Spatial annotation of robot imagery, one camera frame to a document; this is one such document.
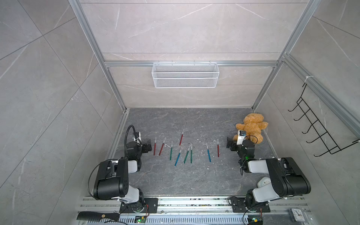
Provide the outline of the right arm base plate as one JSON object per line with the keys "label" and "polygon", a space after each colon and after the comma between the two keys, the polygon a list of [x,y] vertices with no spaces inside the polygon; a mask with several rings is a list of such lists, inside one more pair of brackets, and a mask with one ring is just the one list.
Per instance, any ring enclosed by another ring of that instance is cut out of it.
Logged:
{"label": "right arm base plate", "polygon": [[271,211],[268,202],[256,202],[247,197],[231,196],[228,199],[234,213],[240,212],[265,212]]}

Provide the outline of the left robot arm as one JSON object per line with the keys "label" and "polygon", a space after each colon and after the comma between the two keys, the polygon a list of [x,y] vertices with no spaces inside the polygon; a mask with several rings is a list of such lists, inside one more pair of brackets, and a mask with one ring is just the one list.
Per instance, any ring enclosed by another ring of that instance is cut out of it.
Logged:
{"label": "left robot arm", "polygon": [[124,138],[124,156],[100,162],[93,188],[87,185],[89,195],[96,200],[118,200],[125,209],[141,212],[146,207],[144,194],[129,184],[129,174],[141,170],[141,156],[152,151],[151,141],[143,143],[141,133],[129,125]]}

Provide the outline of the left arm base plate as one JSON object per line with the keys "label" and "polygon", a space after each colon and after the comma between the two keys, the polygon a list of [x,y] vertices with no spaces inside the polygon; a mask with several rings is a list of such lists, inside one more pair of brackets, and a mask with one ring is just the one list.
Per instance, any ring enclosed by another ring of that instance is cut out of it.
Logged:
{"label": "left arm base plate", "polygon": [[158,198],[144,198],[135,203],[122,203],[119,213],[156,213]]}

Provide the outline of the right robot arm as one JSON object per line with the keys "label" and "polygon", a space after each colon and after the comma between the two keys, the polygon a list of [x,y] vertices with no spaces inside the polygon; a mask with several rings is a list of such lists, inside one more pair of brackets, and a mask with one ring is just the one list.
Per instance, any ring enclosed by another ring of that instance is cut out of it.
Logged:
{"label": "right robot arm", "polygon": [[268,202],[285,197],[306,195],[311,185],[291,157],[255,158],[255,144],[248,136],[241,143],[227,138],[227,148],[240,158],[241,175],[244,173],[267,174],[257,187],[247,191],[245,197],[230,197],[233,212],[270,212]]}

